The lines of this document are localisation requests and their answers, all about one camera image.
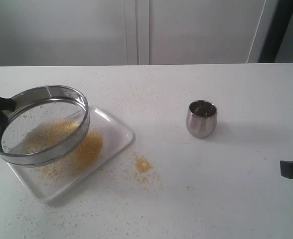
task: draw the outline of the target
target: sieve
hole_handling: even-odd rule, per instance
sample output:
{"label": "sieve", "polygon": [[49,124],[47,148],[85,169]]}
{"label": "sieve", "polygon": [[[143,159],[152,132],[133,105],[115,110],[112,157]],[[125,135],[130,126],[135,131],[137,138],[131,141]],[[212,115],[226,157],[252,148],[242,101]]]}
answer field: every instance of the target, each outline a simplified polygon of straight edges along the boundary
{"label": "sieve", "polygon": [[[14,97],[14,112],[4,111],[8,125],[0,127],[0,157],[8,163],[36,167],[52,163],[71,153],[86,137],[90,115],[85,96],[67,86],[41,86]],[[47,148],[26,151],[28,135],[41,133],[42,125],[70,121],[75,127],[64,138]]]}

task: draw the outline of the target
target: stainless steel cup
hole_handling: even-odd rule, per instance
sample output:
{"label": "stainless steel cup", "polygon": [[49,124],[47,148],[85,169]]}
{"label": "stainless steel cup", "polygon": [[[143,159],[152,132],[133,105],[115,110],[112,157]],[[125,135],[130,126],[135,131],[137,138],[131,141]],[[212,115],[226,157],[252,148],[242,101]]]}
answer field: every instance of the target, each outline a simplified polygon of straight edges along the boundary
{"label": "stainless steel cup", "polygon": [[208,101],[194,101],[190,104],[186,116],[186,128],[197,138],[209,136],[215,129],[217,108]]}

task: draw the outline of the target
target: white tray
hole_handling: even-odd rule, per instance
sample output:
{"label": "white tray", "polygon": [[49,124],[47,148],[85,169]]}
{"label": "white tray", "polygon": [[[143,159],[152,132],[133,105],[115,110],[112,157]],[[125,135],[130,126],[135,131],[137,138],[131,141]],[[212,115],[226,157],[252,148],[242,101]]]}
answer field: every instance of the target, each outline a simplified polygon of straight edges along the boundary
{"label": "white tray", "polygon": [[50,203],[58,198],[77,183],[98,169],[118,152],[129,145],[133,138],[133,132],[121,122],[103,112],[98,108],[90,109],[90,128],[94,132],[99,132],[104,144],[98,159],[86,170],[81,173],[62,178],[43,178],[38,168],[26,168],[9,164],[18,179],[27,188],[38,201]]}

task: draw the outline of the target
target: mesh strainer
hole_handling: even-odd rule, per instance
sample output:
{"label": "mesh strainer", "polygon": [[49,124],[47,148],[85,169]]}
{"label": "mesh strainer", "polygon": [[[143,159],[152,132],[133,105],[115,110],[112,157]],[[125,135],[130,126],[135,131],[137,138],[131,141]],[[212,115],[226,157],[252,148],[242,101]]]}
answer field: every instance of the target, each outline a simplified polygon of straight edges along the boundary
{"label": "mesh strainer", "polygon": [[66,86],[42,86],[14,97],[16,110],[4,112],[0,156],[20,166],[42,166],[73,151],[85,138],[90,122],[85,96]]}

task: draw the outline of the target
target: white table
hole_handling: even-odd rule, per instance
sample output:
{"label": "white table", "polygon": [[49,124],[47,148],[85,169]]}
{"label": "white table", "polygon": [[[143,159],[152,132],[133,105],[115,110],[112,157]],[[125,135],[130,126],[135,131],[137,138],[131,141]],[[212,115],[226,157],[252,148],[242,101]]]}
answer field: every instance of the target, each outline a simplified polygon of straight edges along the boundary
{"label": "white table", "polygon": [[[135,142],[52,206],[0,159],[0,239],[293,239],[293,64],[0,67],[0,96],[59,84],[121,119]],[[189,103],[218,108],[207,139],[185,128]],[[130,175],[135,155],[159,175]]]}

